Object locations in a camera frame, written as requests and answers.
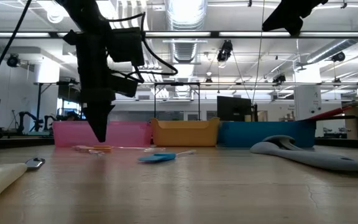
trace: wooden table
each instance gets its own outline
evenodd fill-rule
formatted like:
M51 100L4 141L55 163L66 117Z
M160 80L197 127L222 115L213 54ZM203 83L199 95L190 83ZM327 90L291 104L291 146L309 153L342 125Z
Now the wooden table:
M355 149L316 150L358 158ZM98 158L53 146L0 150L0 164L47 160L0 195L0 224L358 223L358 172L247 150L197 152L139 164L149 152L118 149Z

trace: blue plastic bin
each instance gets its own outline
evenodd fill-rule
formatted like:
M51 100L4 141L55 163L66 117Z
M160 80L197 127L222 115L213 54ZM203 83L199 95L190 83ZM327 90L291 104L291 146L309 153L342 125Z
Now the blue plastic bin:
M273 135L287 135L298 147L313 147L316 122L223 122L219 129L221 147L252 147Z

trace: air duct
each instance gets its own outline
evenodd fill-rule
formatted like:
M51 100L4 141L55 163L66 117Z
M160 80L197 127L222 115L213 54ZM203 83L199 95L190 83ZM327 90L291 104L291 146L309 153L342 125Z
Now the air duct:
M165 0L169 30L201 30L204 26L207 0ZM172 44L173 57L178 63L191 63L198 44Z
M308 63L317 63L326 58L332 57L333 55L338 54L339 52L355 45L358 43L358 39L347 39L347 40L335 40L324 46L323 48L315 51L310 54L306 61Z

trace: yellow plastic bin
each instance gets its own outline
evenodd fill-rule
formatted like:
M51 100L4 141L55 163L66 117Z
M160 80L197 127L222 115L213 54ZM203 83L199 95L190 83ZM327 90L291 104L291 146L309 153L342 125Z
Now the yellow plastic bin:
M216 145L219 118L210 121L159 121L152 118L156 146L213 147Z

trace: blue plastic utensil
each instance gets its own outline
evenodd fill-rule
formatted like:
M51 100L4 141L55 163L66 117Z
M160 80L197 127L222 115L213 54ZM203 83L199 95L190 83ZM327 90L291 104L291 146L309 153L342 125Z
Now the blue plastic utensil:
M177 156L182 156L182 155L186 155L186 154L194 154L195 152L196 152L195 150L181 152L178 154L173 153L173 152L159 152L159 153L154 153L150 156L140 157L140 158L138 158L138 161L150 162L150 163L164 162L164 161L174 160L174 159L176 159Z

